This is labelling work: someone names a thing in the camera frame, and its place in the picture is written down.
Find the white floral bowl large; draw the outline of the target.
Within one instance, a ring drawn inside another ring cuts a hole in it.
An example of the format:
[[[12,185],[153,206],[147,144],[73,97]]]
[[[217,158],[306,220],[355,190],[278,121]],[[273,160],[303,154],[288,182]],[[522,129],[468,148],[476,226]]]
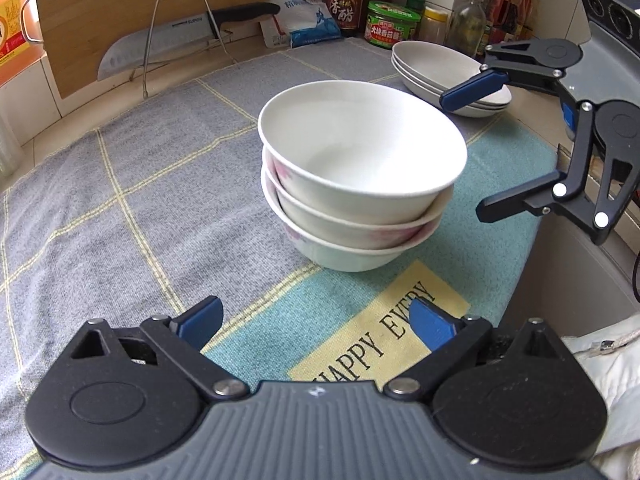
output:
[[[359,223],[416,220],[468,160],[460,130],[436,107],[370,82],[286,89],[264,105],[257,129],[291,195]]]

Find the small white bowl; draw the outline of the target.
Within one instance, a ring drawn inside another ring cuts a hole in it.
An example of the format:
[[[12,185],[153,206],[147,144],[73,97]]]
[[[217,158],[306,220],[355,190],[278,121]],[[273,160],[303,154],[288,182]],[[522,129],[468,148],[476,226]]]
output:
[[[414,237],[402,244],[384,249],[359,249],[342,246],[322,240],[300,228],[284,213],[277,200],[276,187],[269,182],[265,168],[260,173],[260,185],[265,200],[277,215],[286,236],[294,247],[306,258],[318,266],[341,272],[364,272],[385,266],[404,252],[424,243],[439,227],[442,221],[440,214],[420,229]]]

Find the steel kitchen knife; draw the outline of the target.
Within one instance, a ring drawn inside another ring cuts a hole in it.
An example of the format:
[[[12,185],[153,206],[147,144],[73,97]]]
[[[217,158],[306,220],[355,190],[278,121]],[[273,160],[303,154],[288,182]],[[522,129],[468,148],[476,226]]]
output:
[[[255,2],[213,10],[213,18],[220,26],[226,23],[242,23],[258,18],[268,18],[279,12],[280,6],[277,3]],[[142,66],[148,33],[147,29],[138,30],[115,41],[103,55],[96,79],[107,79],[124,70]],[[207,13],[155,25],[152,31],[149,61],[179,48],[218,38]]]

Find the condiment bottles group back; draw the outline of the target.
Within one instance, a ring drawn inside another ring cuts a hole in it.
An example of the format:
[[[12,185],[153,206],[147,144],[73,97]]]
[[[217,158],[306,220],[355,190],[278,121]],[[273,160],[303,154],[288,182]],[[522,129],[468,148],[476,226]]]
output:
[[[477,54],[483,54],[488,44],[532,39],[537,3],[537,0],[484,0],[486,25]]]

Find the clear oil bottle red cap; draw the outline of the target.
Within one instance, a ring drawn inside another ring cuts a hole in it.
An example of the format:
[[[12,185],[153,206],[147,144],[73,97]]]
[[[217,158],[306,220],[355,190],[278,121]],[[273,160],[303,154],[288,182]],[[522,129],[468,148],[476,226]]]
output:
[[[468,0],[452,14],[446,46],[474,58],[484,35],[486,21],[484,0]]]

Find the yellow lidded spice jar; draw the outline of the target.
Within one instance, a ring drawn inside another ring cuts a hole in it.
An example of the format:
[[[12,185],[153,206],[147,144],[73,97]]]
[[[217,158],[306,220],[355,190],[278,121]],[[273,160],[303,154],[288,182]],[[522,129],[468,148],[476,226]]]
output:
[[[419,39],[431,44],[443,44],[448,22],[449,14],[446,11],[426,6],[422,14]]]

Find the green lidded sauce jar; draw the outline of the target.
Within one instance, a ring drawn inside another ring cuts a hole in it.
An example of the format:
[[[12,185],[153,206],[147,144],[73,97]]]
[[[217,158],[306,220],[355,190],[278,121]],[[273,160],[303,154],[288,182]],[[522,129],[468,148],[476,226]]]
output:
[[[391,49],[398,42],[411,40],[421,17],[397,4],[372,0],[368,4],[364,40],[374,46]]]

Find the grey checked table mat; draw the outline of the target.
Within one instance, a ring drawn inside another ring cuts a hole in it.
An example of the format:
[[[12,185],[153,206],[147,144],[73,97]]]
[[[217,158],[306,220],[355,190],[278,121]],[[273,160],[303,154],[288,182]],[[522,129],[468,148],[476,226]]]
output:
[[[206,354],[249,384],[390,378],[422,358],[409,300],[503,316],[539,222],[488,226],[485,196],[554,168],[509,115],[459,119],[469,159],[442,223],[382,268],[320,268],[288,240],[259,183],[262,106],[303,82],[399,88],[387,52],[358,39],[271,53],[149,99],[46,158],[1,196],[1,474],[38,464],[24,426],[36,385],[89,318],[135,326],[209,295],[224,326]]]

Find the blue white salt bag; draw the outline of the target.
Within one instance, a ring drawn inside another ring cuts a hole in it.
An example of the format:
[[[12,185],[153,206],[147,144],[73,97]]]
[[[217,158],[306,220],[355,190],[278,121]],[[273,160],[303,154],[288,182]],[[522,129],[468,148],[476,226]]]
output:
[[[262,38],[270,49],[298,48],[337,40],[341,29],[321,0],[269,0],[280,11],[260,22]]]

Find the orange cooking wine jug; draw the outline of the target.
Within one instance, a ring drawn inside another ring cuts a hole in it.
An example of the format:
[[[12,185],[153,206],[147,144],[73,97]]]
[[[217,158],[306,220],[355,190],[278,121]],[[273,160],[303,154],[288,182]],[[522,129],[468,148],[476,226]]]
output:
[[[26,70],[43,56],[43,47],[30,44],[21,29],[21,18],[27,31],[35,36],[39,25],[32,4],[26,0],[1,0],[1,83]]]

